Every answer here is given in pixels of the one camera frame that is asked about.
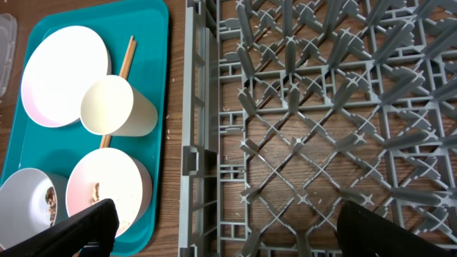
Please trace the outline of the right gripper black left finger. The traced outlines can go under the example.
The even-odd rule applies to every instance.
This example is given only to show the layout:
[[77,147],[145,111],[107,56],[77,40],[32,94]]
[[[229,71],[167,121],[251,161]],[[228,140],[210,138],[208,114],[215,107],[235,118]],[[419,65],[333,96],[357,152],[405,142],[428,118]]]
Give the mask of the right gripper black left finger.
[[119,219],[110,198],[1,252],[3,257],[109,256]]

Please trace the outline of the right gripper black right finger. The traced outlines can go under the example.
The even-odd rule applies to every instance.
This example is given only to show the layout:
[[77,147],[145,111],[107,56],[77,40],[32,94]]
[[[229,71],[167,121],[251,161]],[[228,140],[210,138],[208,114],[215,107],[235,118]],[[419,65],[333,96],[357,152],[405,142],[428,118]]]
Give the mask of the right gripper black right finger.
[[341,207],[336,236],[344,256],[453,255],[353,201],[345,201]]

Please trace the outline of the pink bowl with rice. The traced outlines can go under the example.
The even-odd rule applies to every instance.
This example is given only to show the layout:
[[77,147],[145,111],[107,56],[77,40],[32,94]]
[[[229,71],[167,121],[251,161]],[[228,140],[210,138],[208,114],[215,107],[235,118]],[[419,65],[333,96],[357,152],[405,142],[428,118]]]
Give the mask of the pink bowl with rice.
[[66,187],[66,211],[73,216],[98,201],[114,201],[119,228],[124,234],[146,212],[153,183],[146,167],[116,148],[99,148],[74,167]]

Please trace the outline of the small grey bowl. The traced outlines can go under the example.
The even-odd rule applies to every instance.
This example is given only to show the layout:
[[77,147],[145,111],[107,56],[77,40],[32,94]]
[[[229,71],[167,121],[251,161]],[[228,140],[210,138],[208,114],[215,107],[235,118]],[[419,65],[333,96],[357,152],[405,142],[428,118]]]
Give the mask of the small grey bowl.
[[49,187],[57,200],[54,225],[68,218],[67,183],[67,178],[37,168],[23,168],[8,177],[1,186],[1,247],[11,248],[52,227],[45,201]]

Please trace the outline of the cream plastic cup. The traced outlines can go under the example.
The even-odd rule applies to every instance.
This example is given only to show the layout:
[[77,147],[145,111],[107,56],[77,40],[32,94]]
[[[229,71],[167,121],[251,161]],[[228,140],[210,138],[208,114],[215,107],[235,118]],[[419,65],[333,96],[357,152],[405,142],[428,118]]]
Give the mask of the cream plastic cup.
[[100,136],[145,136],[158,123],[156,107],[124,78],[108,75],[84,94],[80,120]]

